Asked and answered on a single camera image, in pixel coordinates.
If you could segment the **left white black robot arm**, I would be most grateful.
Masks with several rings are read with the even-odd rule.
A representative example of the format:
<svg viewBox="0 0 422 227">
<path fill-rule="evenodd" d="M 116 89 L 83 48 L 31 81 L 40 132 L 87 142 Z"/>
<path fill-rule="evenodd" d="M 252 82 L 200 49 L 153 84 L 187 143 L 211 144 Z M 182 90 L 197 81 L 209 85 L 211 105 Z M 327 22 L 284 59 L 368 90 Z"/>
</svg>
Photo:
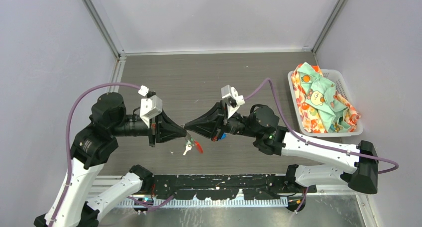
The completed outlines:
<svg viewBox="0 0 422 227">
<path fill-rule="evenodd" d="M 88 198 L 94 180 L 120 136 L 146 136 L 149 144 L 186 137 L 187 132 L 161 109 L 157 96 L 143 99 L 142 114 L 128 114 L 119 93 L 101 95 L 91 108 L 90 123 L 78 132 L 70 146 L 70 165 L 51 209 L 38 216 L 37 227 L 96 227 L 104 216 L 130 195 L 147 194 L 154 184 L 153 174 L 134 165 L 115 185 L 96 197 Z"/>
</svg>

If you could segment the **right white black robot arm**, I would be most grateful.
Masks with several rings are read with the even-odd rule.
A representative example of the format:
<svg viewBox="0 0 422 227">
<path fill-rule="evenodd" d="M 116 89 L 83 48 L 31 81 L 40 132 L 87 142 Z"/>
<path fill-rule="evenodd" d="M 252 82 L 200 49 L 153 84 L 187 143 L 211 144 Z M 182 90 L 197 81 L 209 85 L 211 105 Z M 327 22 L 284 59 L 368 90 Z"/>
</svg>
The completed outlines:
<svg viewBox="0 0 422 227">
<path fill-rule="evenodd" d="M 229 113 L 231 106 L 216 103 L 208 112 L 184 125 L 212 141 L 224 134 L 254 138 L 253 146 L 266 155 L 294 156 L 319 165 L 289 165 L 284 186 L 290 192 L 312 185 L 345 185 L 363 194 L 378 192 L 379 161 L 373 143 L 336 143 L 301 135 L 279 125 L 279 117 L 267 105 L 256 104 L 250 114 Z"/>
</svg>

